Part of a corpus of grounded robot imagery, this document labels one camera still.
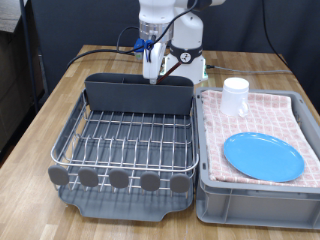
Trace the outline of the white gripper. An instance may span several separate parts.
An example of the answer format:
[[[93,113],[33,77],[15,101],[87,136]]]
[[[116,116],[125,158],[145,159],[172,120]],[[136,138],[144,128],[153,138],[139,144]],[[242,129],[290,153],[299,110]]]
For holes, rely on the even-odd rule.
[[[150,84],[157,84],[166,45],[164,43],[148,44],[143,54],[143,77]]]

